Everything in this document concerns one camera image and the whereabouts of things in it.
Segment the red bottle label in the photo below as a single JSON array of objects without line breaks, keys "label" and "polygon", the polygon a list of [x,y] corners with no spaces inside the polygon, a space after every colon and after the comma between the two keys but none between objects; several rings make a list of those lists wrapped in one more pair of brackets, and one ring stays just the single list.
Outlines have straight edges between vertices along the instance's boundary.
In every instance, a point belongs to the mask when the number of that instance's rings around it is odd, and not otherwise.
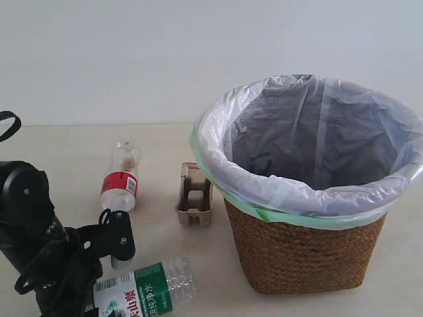
[{"label": "red bottle label", "polygon": [[137,178],[128,172],[118,171],[110,173],[104,179],[103,186],[101,188],[101,193],[103,194],[104,192],[108,190],[113,190],[115,188],[126,190],[132,195],[136,196],[138,190]]}]

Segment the plastic bottle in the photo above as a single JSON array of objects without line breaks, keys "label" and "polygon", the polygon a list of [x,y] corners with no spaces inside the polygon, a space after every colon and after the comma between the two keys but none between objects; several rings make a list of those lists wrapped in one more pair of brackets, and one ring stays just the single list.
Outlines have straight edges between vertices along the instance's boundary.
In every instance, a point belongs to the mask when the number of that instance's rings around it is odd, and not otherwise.
[{"label": "plastic bottle", "polygon": [[100,193],[102,210],[130,212],[135,207],[140,159],[141,151],[132,142],[117,142]]},{"label": "plastic bottle", "polygon": [[188,304],[195,296],[188,260],[173,258],[98,281],[93,289],[93,306],[98,308],[99,317],[150,317]]}]

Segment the white wall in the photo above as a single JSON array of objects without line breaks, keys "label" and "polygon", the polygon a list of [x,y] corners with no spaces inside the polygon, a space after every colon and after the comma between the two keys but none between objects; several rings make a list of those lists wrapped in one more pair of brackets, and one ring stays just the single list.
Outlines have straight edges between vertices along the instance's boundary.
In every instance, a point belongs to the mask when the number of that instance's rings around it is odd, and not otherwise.
[{"label": "white wall", "polygon": [[422,17],[420,0],[1,0],[0,110],[26,125],[191,122],[233,87],[314,73],[423,113]]}]

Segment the bottle label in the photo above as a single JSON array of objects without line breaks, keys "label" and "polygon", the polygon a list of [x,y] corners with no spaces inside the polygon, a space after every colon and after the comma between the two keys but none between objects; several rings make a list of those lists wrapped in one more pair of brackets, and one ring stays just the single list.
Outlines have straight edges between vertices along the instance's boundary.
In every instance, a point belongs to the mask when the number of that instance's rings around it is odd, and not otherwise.
[{"label": "bottle label", "polygon": [[97,282],[93,299],[99,317],[152,317],[173,309],[161,263]]},{"label": "bottle label", "polygon": [[128,172],[118,171],[110,173],[104,179],[101,193],[103,194],[108,190],[113,190],[116,188],[126,190],[132,195],[136,196],[138,191],[138,180],[134,175]]}]

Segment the green bottle label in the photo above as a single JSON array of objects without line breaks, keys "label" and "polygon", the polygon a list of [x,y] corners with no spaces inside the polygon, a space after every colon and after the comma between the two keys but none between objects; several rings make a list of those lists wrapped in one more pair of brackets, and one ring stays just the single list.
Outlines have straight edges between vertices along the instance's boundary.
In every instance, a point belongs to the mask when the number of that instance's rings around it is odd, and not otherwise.
[{"label": "green bottle label", "polygon": [[100,317],[152,317],[173,309],[162,263],[97,282],[93,300]]},{"label": "green bottle label", "polygon": [[137,269],[134,275],[145,317],[162,315],[173,309],[162,263]]}]

